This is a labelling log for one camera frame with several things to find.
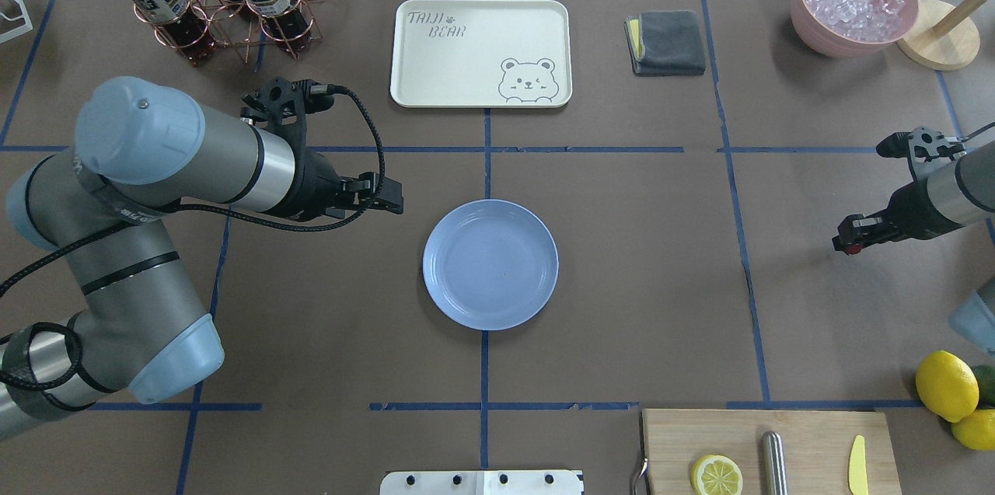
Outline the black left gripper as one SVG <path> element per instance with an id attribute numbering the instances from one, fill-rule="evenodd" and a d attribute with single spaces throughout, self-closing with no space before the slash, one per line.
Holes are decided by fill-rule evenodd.
<path id="1" fill-rule="evenodd" d="M 381 172 L 341 176 L 326 156 L 312 149 L 303 152 L 302 161 L 301 183 L 292 194 L 292 220 L 304 222 L 320 216 L 344 219 L 345 212 L 359 213 L 371 204 L 375 204 L 377 211 L 404 213 L 403 187 L 399 181 L 382 179 Z"/>

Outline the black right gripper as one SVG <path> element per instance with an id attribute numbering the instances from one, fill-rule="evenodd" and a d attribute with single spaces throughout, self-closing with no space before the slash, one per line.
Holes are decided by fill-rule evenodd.
<path id="1" fill-rule="evenodd" d="M 906 184 L 891 196 L 883 211 L 866 218 L 847 215 L 836 227 L 832 244 L 836 252 L 855 255 L 864 249 L 864 243 L 928 240 L 944 233 L 945 217 L 932 204 L 924 184 Z"/>

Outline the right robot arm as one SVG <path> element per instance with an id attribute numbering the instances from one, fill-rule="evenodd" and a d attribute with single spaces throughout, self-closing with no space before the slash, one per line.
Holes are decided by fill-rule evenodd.
<path id="1" fill-rule="evenodd" d="M 993 218 L 993 142 L 966 147 L 966 142 L 991 130 L 993 124 L 985 124 L 957 138 L 918 127 L 880 141 L 877 154 L 905 159 L 913 180 L 896 190 L 881 211 L 846 216 L 832 239 L 834 249 L 850 256 L 871 245 L 928 240 Z"/>

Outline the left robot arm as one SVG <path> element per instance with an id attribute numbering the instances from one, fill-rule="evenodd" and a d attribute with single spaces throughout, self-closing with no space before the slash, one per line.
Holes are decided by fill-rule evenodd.
<path id="1" fill-rule="evenodd" d="M 403 212 L 402 187 L 378 166 L 338 174 L 306 144 L 306 118 L 358 101 L 343 85 L 274 78 L 247 92 L 238 117 L 185 92 L 121 76 L 79 111 L 70 148 L 11 187 L 11 226 L 47 256 L 11 276 L 65 259 L 86 306 L 2 339 L 2 439 L 87 410 L 128 390 L 154 404 L 199 384 L 225 353 L 162 220 L 217 213 L 284 232 L 327 232 L 366 211 Z"/>

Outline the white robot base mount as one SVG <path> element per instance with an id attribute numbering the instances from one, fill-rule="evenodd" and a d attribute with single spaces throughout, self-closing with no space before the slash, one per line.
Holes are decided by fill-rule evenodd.
<path id="1" fill-rule="evenodd" d="M 584 494 L 583 472 L 568 469 L 395 471 L 380 494 Z"/>

